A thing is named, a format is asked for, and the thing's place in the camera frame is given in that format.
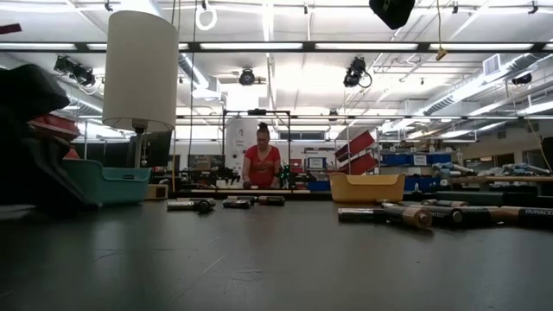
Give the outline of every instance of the workbench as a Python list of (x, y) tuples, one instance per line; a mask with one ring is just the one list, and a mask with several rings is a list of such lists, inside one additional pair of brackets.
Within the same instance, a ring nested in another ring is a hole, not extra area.
[(340, 224), (333, 202), (164, 202), (0, 225), (1, 310), (551, 310), (553, 233)]
[(542, 195), (542, 184), (553, 182), (548, 176), (468, 176), (450, 179), (452, 184), (479, 184), (481, 191), (490, 191), (490, 184), (494, 182), (532, 182), (537, 185), (537, 194)]

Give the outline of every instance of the lamp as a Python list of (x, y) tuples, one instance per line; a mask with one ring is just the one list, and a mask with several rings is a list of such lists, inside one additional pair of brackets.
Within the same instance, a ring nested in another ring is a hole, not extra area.
[(119, 11), (109, 21), (102, 122), (137, 133), (135, 167), (142, 134), (175, 128), (178, 34), (148, 13)]

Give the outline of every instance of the green object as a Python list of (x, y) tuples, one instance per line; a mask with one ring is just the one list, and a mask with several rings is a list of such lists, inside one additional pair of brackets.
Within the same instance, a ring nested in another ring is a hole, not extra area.
[(63, 160), (61, 166), (89, 200), (115, 205), (146, 199), (150, 168), (104, 168), (90, 160)]

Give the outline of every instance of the duracell battery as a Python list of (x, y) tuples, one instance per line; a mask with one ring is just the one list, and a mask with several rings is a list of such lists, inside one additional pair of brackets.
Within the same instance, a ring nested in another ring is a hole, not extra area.
[(224, 208), (250, 209), (250, 201), (248, 200), (231, 200), (223, 201)]
[(257, 197), (250, 196), (250, 195), (240, 195), (240, 196), (230, 195), (226, 198), (230, 200), (247, 200), (247, 201), (250, 201), (250, 205), (254, 205), (257, 202)]
[(463, 221), (461, 209), (444, 206), (409, 206), (424, 208), (432, 214), (433, 225), (460, 225)]
[(464, 201), (450, 201), (450, 200), (423, 200), (421, 205), (424, 206), (443, 206), (443, 207), (460, 207), (468, 206), (469, 204)]
[(419, 229), (427, 229), (432, 225), (432, 214), (423, 207), (404, 207), (391, 203), (383, 203), (382, 207), (386, 219), (390, 222), (397, 222), (413, 226)]
[(206, 202), (209, 206), (217, 205), (217, 201), (213, 198), (178, 198), (178, 201)]
[(553, 209), (502, 206), (499, 210), (507, 224), (553, 229)]
[(167, 202), (167, 211), (194, 211), (198, 213), (209, 213), (213, 210), (213, 206), (209, 203), (202, 201), (180, 200)]
[(339, 208), (339, 222), (385, 222), (386, 214), (382, 208)]
[(260, 196), (257, 201), (259, 204), (268, 206), (284, 206), (286, 203), (283, 196)]
[(497, 206), (460, 206), (462, 226), (479, 227), (497, 225), (504, 221), (504, 215)]

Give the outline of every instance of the storage crate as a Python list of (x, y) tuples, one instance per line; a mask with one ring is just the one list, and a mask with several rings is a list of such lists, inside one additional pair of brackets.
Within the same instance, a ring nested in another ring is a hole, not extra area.
[(89, 200), (102, 205), (144, 201), (150, 168), (104, 168), (91, 160), (63, 160), (61, 166)]
[(331, 174), (332, 199), (344, 203), (399, 202), (404, 198), (405, 175)]

